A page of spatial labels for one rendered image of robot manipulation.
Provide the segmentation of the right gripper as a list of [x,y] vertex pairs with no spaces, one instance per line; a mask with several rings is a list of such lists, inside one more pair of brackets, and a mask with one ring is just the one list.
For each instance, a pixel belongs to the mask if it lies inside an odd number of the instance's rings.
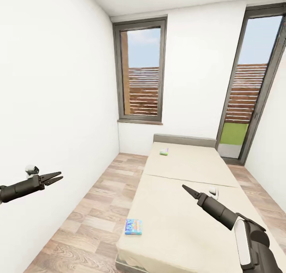
[[218,200],[213,197],[208,196],[207,194],[197,192],[191,189],[188,186],[183,185],[183,188],[195,199],[198,200],[197,205],[202,207],[202,209],[211,215],[214,219],[219,221],[222,216],[222,213],[225,210],[225,206],[218,202]]

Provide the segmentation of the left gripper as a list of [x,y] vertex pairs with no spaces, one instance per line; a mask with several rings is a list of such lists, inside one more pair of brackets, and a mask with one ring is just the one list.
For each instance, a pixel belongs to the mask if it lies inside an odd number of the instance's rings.
[[33,178],[30,178],[28,180],[18,182],[15,184],[15,193],[18,198],[27,196],[31,193],[42,191],[45,189],[45,185],[49,186],[61,179],[63,179],[63,176],[57,177],[61,175],[62,172],[54,172],[50,174],[44,174],[44,175],[34,175]]

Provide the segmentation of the board game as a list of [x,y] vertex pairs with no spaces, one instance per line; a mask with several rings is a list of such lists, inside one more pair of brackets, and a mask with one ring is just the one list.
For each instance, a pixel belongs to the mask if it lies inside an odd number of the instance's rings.
[[127,219],[125,235],[142,234],[142,219]]
[[168,148],[161,147],[159,154],[167,155],[168,154]]

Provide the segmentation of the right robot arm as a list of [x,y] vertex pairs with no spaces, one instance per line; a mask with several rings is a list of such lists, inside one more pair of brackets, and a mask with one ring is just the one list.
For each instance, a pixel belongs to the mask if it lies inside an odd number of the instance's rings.
[[[240,267],[243,273],[283,273],[278,267],[266,229],[240,213],[234,213],[218,202],[219,189],[209,187],[209,194],[199,193],[188,186],[183,188],[195,199],[197,205],[222,223],[230,231],[234,227]],[[237,220],[238,216],[244,220]],[[237,220],[237,221],[236,221]]]

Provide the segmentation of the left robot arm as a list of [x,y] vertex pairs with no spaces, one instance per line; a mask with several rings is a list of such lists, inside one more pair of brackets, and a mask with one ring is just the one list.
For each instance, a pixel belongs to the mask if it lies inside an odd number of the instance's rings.
[[45,185],[49,186],[63,179],[63,176],[57,177],[61,175],[62,172],[54,172],[39,176],[38,173],[40,170],[34,165],[27,165],[25,171],[27,172],[27,180],[10,186],[0,186],[0,204],[8,203],[14,199],[27,196],[39,190],[42,191],[45,189]]

